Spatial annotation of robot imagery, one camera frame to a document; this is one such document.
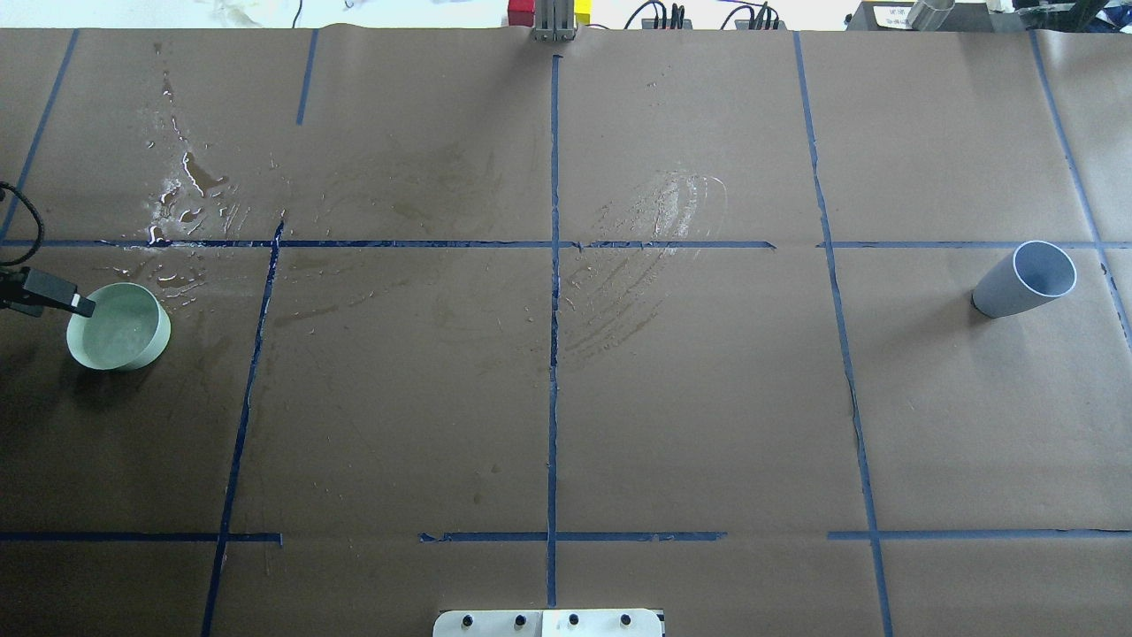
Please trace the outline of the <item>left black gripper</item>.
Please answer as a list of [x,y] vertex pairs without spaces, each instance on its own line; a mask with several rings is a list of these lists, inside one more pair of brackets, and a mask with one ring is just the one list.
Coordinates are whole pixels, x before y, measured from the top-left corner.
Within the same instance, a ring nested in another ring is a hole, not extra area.
[[34,318],[43,315],[45,308],[82,318],[92,318],[96,311],[96,302],[82,295],[70,281],[31,267],[23,272],[1,272],[1,305]]

